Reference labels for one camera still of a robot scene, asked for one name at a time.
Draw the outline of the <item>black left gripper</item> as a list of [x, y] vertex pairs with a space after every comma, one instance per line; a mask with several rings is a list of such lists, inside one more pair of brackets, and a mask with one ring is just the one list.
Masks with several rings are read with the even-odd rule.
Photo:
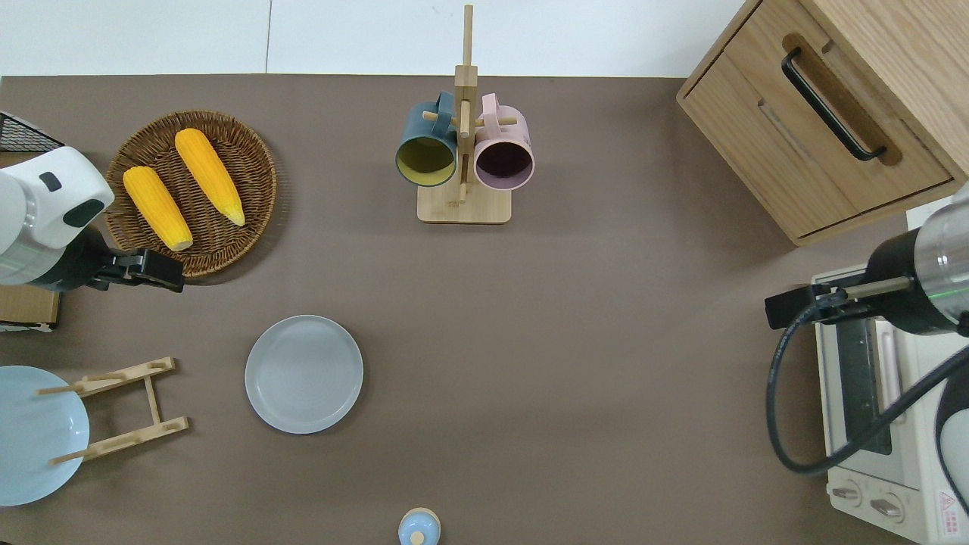
[[147, 248], [110, 251], [106, 262], [92, 277], [92, 287], [100, 291], [112, 285], [149, 286], [183, 293], [183, 262]]

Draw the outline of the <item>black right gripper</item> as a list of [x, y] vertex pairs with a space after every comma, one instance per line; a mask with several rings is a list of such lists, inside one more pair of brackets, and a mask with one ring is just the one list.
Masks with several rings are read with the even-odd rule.
[[765, 299], [765, 317], [771, 330], [788, 328], [795, 318], [808, 310], [809, 323], [830, 325], [837, 316], [835, 307], [843, 304], [840, 288], [833, 284], [803, 284]]

